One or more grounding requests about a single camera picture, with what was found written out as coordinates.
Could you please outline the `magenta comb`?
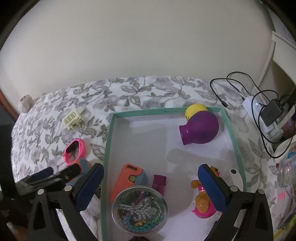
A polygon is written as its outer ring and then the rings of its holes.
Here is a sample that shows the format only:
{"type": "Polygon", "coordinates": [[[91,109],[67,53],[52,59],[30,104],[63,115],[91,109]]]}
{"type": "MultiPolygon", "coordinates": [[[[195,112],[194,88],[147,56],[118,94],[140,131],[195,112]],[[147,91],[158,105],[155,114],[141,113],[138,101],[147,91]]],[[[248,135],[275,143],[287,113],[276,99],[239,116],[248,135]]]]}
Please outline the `magenta comb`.
{"type": "Polygon", "coordinates": [[[152,183],[152,188],[159,192],[162,196],[164,196],[165,188],[166,188],[166,180],[167,177],[163,175],[154,175],[154,180],[152,183]]]}

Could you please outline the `round clear bead tin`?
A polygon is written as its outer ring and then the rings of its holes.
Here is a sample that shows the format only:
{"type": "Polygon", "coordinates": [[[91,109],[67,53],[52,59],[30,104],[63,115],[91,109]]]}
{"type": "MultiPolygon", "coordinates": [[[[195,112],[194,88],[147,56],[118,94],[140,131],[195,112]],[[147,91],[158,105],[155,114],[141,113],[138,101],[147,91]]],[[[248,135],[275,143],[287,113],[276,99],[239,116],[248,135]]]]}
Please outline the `round clear bead tin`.
{"type": "Polygon", "coordinates": [[[111,213],[116,226],[134,236],[158,232],[169,218],[163,195],[143,185],[121,191],[112,203],[111,213]]]}

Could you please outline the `purple vase toy yellow base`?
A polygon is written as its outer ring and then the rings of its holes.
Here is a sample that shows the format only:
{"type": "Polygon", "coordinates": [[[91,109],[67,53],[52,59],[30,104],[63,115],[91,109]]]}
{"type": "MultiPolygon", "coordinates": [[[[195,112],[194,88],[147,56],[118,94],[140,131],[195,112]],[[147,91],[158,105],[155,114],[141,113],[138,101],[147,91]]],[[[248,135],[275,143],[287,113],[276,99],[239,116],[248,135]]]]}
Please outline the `purple vase toy yellow base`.
{"type": "Polygon", "coordinates": [[[183,145],[206,144],[218,134],[219,121],[215,114],[200,103],[195,103],[185,110],[187,123],[179,126],[183,145]]]}

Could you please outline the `white tag with hole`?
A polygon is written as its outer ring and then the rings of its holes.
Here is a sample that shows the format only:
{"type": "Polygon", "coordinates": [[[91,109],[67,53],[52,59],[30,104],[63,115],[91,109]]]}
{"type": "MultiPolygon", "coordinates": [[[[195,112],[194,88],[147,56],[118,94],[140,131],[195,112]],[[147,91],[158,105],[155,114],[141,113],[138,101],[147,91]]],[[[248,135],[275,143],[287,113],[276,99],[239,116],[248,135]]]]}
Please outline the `white tag with hole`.
{"type": "Polygon", "coordinates": [[[230,169],[229,175],[233,181],[233,184],[239,189],[243,189],[243,180],[240,173],[236,169],[230,169]]]}

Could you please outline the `orange pink figurine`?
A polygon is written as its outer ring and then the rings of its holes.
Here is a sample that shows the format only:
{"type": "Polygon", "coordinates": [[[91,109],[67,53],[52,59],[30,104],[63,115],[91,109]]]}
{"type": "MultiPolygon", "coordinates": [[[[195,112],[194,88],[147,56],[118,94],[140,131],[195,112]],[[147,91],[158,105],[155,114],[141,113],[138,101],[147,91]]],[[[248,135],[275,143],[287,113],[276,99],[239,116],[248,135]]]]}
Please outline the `orange pink figurine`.
{"type": "Polygon", "coordinates": [[[191,188],[198,189],[199,192],[195,198],[195,208],[191,212],[198,218],[210,218],[213,216],[217,210],[211,202],[200,180],[192,180],[191,188]]]}

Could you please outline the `floral grey white cloth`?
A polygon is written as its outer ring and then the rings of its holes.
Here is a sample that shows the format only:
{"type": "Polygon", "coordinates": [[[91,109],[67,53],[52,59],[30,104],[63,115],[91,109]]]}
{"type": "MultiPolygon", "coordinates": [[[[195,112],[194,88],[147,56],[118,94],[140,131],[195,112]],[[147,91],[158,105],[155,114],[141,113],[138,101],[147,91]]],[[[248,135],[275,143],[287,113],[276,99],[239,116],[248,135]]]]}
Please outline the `floral grey white cloth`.
{"type": "Polygon", "coordinates": [[[227,86],[209,85],[197,78],[110,78],[75,85],[44,94],[34,100],[27,113],[18,117],[12,131],[12,169],[16,181],[44,168],[62,170],[62,152],[74,138],[82,138],[87,159],[102,162],[112,114],[138,109],[181,108],[196,102],[205,106],[229,105],[226,114],[243,157],[247,189],[263,188],[270,203],[276,175],[268,156],[270,144],[260,134],[242,105],[246,91],[235,93],[227,86]],[[67,130],[62,118],[72,109],[81,115],[81,128],[67,130]]]}

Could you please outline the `clear plastic bag clutter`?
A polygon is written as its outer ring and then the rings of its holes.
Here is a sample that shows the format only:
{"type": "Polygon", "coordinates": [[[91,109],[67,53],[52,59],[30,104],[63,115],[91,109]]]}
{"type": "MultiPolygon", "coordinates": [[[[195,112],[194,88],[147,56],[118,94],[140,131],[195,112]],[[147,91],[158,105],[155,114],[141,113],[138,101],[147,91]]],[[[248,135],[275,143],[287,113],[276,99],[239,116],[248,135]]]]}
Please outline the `clear plastic bag clutter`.
{"type": "Polygon", "coordinates": [[[273,220],[273,239],[284,240],[295,226],[295,137],[283,142],[276,149],[275,191],[269,203],[273,220]]]}

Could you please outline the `cream plastic toy chair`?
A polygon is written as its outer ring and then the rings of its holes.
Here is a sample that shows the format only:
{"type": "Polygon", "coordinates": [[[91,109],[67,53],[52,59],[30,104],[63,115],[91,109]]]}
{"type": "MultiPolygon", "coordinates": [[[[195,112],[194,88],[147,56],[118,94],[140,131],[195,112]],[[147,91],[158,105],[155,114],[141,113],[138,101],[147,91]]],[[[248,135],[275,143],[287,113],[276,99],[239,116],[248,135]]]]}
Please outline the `cream plastic toy chair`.
{"type": "Polygon", "coordinates": [[[82,118],[76,109],[72,109],[62,118],[61,121],[65,128],[69,131],[81,128],[82,118]]]}

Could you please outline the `beige round knob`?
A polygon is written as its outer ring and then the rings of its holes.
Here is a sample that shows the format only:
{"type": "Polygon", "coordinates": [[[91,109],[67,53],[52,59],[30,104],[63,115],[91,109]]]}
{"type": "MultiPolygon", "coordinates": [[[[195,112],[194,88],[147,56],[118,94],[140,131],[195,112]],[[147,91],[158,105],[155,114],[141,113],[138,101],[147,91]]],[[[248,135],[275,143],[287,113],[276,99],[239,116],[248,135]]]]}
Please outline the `beige round knob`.
{"type": "Polygon", "coordinates": [[[27,94],[20,99],[18,103],[18,109],[20,110],[21,113],[27,113],[32,107],[32,105],[33,105],[33,99],[29,94],[27,94]]]}

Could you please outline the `orange blue toy in tray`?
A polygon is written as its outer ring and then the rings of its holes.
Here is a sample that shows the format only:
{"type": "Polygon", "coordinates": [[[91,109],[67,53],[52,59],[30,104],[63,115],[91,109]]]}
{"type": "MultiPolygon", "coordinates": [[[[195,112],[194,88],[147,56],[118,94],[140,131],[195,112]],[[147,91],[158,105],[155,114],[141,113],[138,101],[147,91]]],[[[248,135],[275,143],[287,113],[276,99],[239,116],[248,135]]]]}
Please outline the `orange blue toy in tray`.
{"type": "Polygon", "coordinates": [[[118,194],[126,188],[136,185],[147,185],[147,183],[147,175],[142,168],[126,163],[116,180],[109,200],[113,203],[118,194]]]}

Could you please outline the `black remote control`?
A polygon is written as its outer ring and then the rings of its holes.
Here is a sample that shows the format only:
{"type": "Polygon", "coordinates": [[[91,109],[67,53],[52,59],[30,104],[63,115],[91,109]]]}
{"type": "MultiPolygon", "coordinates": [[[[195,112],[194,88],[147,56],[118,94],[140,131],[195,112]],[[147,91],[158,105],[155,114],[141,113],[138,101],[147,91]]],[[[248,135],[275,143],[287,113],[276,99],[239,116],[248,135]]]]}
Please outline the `black remote control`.
{"type": "Polygon", "coordinates": [[[130,239],[129,241],[150,241],[148,238],[146,237],[133,237],[132,239],[130,239]]]}

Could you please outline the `green-rimmed white tray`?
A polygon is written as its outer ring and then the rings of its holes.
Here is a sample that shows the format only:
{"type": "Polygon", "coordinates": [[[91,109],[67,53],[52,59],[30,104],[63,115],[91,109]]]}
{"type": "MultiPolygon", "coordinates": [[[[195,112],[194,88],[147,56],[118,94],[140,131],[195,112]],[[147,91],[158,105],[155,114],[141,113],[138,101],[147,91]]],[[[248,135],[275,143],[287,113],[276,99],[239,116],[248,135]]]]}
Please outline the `green-rimmed white tray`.
{"type": "Polygon", "coordinates": [[[147,185],[154,175],[166,176],[164,198],[169,219],[149,240],[204,240],[220,213],[201,219],[193,213],[197,179],[201,164],[217,167],[221,177],[233,184],[230,170],[244,174],[240,153],[230,121],[221,108],[210,108],[219,121],[217,136],[206,144],[184,145],[179,127],[186,123],[183,108],[148,109],[115,113],[112,116],[104,155],[104,179],[101,193],[103,240],[129,240],[131,235],[116,226],[112,219],[110,196],[125,164],[144,170],[147,185]]]}

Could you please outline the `black power adapter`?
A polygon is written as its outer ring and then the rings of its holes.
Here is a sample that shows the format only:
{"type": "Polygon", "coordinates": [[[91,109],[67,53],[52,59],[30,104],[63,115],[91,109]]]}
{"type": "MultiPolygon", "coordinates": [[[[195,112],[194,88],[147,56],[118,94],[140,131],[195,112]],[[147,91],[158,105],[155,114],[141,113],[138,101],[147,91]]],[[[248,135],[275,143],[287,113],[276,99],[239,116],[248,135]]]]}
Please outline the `black power adapter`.
{"type": "Polygon", "coordinates": [[[260,112],[260,117],[266,126],[270,126],[280,117],[281,113],[282,107],[279,100],[272,99],[269,104],[260,112]]]}

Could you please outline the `white router box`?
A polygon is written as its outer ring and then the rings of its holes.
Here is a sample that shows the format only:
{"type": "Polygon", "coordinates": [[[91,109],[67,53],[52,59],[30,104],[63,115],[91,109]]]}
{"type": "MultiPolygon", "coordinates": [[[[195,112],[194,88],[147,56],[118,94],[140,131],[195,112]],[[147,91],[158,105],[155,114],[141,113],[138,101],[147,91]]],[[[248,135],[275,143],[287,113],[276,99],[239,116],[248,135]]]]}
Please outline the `white router box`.
{"type": "Polygon", "coordinates": [[[277,142],[280,140],[283,134],[283,130],[278,128],[277,123],[274,121],[269,126],[263,120],[263,110],[265,106],[259,104],[259,102],[253,98],[253,96],[246,97],[242,103],[247,114],[251,120],[255,123],[255,126],[259,126],[262,134],[270,141],[277,142]]]}

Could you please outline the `white shelf unit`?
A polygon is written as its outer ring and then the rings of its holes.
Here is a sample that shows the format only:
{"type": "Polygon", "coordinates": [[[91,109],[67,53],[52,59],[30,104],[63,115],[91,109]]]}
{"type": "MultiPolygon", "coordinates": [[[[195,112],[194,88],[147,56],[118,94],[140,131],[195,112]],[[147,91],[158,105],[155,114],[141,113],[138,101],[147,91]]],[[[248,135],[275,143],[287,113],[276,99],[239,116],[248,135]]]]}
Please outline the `white shelf unit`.
{"type": "Polygon", "coordinates": [[[290,94],[295,89],[295,45],[275,32],[257,85],[280,95],[290,94]]]}

